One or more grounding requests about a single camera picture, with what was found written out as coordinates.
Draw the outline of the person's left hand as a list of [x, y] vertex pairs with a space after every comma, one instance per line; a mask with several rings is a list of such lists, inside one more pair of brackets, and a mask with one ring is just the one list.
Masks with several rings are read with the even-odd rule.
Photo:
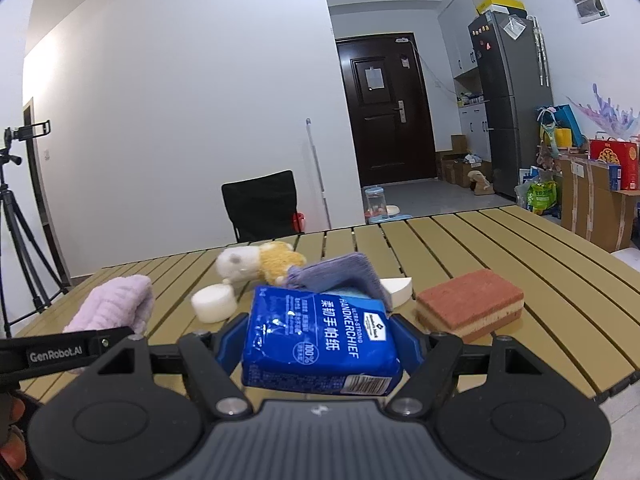
[[20, 420], [25, 411], [22, 400], [10, 396], [11, 406], [9, 410], [9, 429], [6, 440], [1, 445], [1, 456], [8, 466], [14, 471], [19, 471], [26, 462], [26, 444], [20, 430], [15, 424]]

